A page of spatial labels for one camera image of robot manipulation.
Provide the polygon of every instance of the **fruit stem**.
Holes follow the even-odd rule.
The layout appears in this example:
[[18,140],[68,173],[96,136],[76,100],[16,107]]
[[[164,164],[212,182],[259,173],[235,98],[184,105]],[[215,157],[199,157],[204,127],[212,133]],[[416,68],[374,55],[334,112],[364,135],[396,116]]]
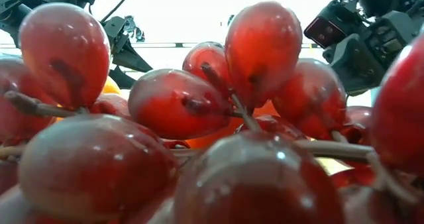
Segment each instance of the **fruit stem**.
[[78,114],[78,112],[68,111],[61,107],[42,103],[17,91],[6,92],[4,98],[12,103],[20,112],[27,115],[70,117]]
[[207,76],[207,79],[211,82],[211,84],[215,87],[225,87],[227,90],[230,91],[231,99],[237,108],[237,111],[240,113],[241,117],[244,120],[244,123],[246,126],[252,130],[252,131],[262,131],[260,128],[260,125],[256,122],[255,119],[252,118],[252,115],[249,114],[249,112],[246,110],[246,108],[242,105],[240,102],[240,99],[237,97],[236,93],[234,92],[234,89],[229,88],[225,85],[225,83],[222,81],[222,79],[219,77],[219,75],[216,73],[216,71],[211,67],[210,64],[207,62],[202,63],[201,69],[203,70],[203,73]]
[[[373,152],[370,146],[358,144],[347,144],[343,142],[325,141],[325,140],[297,140],[300,147],[308,150],[316,157],[336,158],[343,160],[352,160],[357,162],[367,162],[366,155]],[[190,158],[200,152],[201,149],[172,149],[171,152],[178,159]]]
[[331,131],[331,136],[333,137],[334,141],[349,143],[346,137],[338,131]]
[[412,186],[400,181],[393,171],[380,162],[380,158],[375,152],[368,153],[366,157],[377,174],[376,189],[387,189],[397,198],[410,205],[417,205],[420,202],[422,195]]
[[9,156],[21,156],[27,146],[25,144],[18,146],[0,147],[0,158],[8,158]]
[[230,114],[230,116],[231,116],[231,117],[237,117],[237,118],[243,118],[243,114],[242,114],[241,112],[238,112],[238,111],[233,111],[233,112]]
[[256,122],[255,119],[251,115],[247,113],[247,110],[243,107],[240,100],[238,99],[237,95],[233,92],[231,94],[231,99],[234,102],[234,105],[237,107],[239,111],[241,111],[242,118],[244,120],[244,123],[251,131],[258,131],[261,132],[262,128],[260,128],[260,125],[258,122]]

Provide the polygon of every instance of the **glossy red surface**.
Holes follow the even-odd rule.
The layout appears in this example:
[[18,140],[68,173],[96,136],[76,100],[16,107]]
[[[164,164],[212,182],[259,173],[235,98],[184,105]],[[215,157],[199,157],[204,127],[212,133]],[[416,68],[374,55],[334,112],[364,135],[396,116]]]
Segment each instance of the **glossy red surface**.
[[331,140],[330,132],[345,121],[343,85],[330,66],[315,59],[299,59],[272,103],[282,118],[315,139]]
[[22,156],[24,195],[55,217],[106,221],[139,210],[178,178],[174,156],[136,123],[78,115],[32,139]]
[[109,114],[128,120],[133,119],[128,110],[128,101],[114,93],[101,94],[89,110],[93,114]]
[[18,164],[0,160],[0,195],[18,183]]
[[349,186],[340,193],[345,202],[346,224],[404,224],[387,193],[366,186]]
[[[255,117],[255,120],[258,122],[258,124],[264,131],[269,133],[279,133],[285,139],[307,139],[306,136],[303,135],[300,130],[295,128],[292,124],[290,124],[281,117],[275,115],[261,115],[259,117]],[[242,124],[239,128],[237,128],[236,133],[245,131],[247,129],[247,126],[245,124]]]
[[[369,136],[371,113],[371,107],[350,106],[346,108],[346,120],[340,133],[347,138],[349,143],[371,145]],[[343,162],[354,168],[367,166],[367,164],[357,162]]]
[[371,186],[376,179],[374,171],[369,167],[354,168],[331,175],[336,188],[350,185]]
[[184,170],[176,224],[343,223],[340,198],[310,153],[266,133],[221,139]]
[[424,36],[386,73],[370,124],[372,146],[388,166],[424,177]]
[[0,57],[0,143],[28,140],[52,123],[53,117],[25,115],[3,98],[8,91],[18,91],[44,103],[55,105],[31,76],[20,58]]
[[185,140],[227,126],[232,105],[209,83],[185,71],[159,69],[133,85],[133,119],[164,139]]
[[294,13],[277,2],[246,7],[233,19],[225,41],[231,82],[244,105],[261,107],[289,78],[301,50]]
[[64,107],[90,107],[109,73],[110,47],[103,27],[69,3],[49,3],[25,17],[21,50],[44,90]]
[[75,224],[39,214],[18,187],[0,196],[0,217],[1,224]]
[[217,85],[212,81],[224,96],[229,97],[230,75],[228,73],[228,64],[225,58],[224,46],[218,42],[201,42],[194,46],[183,62],[183,70],[193,75],[202,78],[205,81],[209,81],[207,76],[201,69],[202,64],[207,63],[216,72],[216,74],[223,81],[223,84]]

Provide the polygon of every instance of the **white background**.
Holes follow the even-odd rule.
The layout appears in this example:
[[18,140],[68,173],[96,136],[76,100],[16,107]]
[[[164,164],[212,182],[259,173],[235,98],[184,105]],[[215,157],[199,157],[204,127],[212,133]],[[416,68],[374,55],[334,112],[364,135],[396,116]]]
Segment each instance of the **white background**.
[[[96,0],[92,7],[93,15],[102,19],[119,1]],[[133,15],[136,24],[146,33],[146,43],[223,42],[229,16],[258,1],[269,0],[126,0],[114,15]],[[304,28],[331,0],[273,1],[290,7]],[[0,31],[0,52],[19,52],[4,49],[12,42],[7,33]],[[136,51],[155,69],[180,69],[189,48],[137,48]],[[321,53],[320,49],[307,48],[302,50],[301,57],[323,60]],[[137,79],[141,74],[133,73],[131,76]],[[349,105],[371,105],[369,92],[352,97]]]

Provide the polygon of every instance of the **black camera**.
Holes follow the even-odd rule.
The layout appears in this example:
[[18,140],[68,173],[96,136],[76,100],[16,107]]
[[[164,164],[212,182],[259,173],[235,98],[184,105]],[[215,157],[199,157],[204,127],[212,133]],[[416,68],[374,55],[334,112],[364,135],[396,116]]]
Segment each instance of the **black camera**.
[[323,57],[346,92],[359,95],[380,85],[393,60],[419,34],[423,1],[333,0],[304,34],[324,48]]

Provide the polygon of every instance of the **fruit cluster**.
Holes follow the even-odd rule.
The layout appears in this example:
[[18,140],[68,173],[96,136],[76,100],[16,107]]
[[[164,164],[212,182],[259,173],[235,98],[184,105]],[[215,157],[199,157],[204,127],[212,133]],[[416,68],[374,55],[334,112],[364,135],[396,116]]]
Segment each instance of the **fruit cluster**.
[[[109,43],[82,9],[38,7],[20,41],[22,59],[0,58],[0,224],[424,223],[424,36],[373,108],[299,58],[300,23],[275,2],[128,101],[101,94]],[[314,156],[352,169],[329,176]]]

